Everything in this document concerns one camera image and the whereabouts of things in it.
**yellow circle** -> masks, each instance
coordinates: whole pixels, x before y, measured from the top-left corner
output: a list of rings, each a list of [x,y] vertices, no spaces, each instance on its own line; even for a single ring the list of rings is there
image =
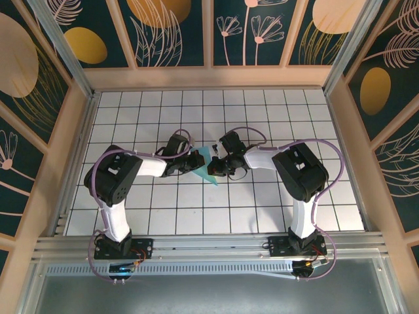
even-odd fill
[[[0,13],[0,90],[12,97],[25,97],[38,80],[37,49],[26,30]]]
[[[343,34],[352,29],[365,0],[316,0],[313,23],[326,34]]]
[[[93,31],[84,27],[74,27],[66,31],[64,37],[80,61],[89,64],[105,61],[107,57],[105,43]]]
[[[168,18],[172,11],[179,24],[186,20],[191,11],[191,0],[161,0],[162,4],[160,0],[127,0],[127,3],[138,20],[157,28],[162,28],[163,25],[171,26],[170,20],[164,18],[162,4],[168,11]]]
[[[366,114],[373,116],[385,106],[392,81],[386,70],[373,67],[364,76],[361,83],[361,108]]]

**purple cable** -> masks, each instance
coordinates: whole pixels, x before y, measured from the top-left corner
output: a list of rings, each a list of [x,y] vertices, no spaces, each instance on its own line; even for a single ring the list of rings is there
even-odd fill
[[[258,147],[258,149],[260,149],[260,150],[285,150],[285,149],[287,149],[289,147],[292,147],[294,145],[301,144],[301,143],[307,143],[307,142],[323,143],[323,144],[326,144],[326,145],[330,146],[338,154],[339,160],[340,160],[340,170],[339,170],[338,176],[328,187],[326,187],[323,191],[321,191],[318,195],[316,195],[316,197],[314,198],[313,207],[312,207],[312,224],[313,224],[314,228],[317,229],[322,234],[324,234],[326,236],[326,238],[329,239],[329,241],[332,243],[332,246],[333,246],[332,266],[321,275],[306,278],[306,280],[309,281],[309,280],[314,280],[314,279],[319,279],[319,278],[325,277],[328,273],[330,273],[332,271],[332,269],[334,268],[334,266],[336,264],[336,259],[337,259],[336,243],[333,241],[332,237],[326,231],[324,231],[323,229],[321,229],[320,227],[317,226],[317,224],[314,220],[314,215],[315,215],[315,212],[316,212],[316,208],[318,206],[319,199],[322,197],[322,195],[324,195],[324,193],[329,191],[342,177],[343,170],[345,168],[345,162],[344,162],[343,155],[339,151],[339,149],[336,146],[334,146],[334,144],[332,144],[328,141],[325,141],[324,139],[300,139],[298,141],[295,141],[293,143],[286,144],[286,145],[280,146],[280,147]]]

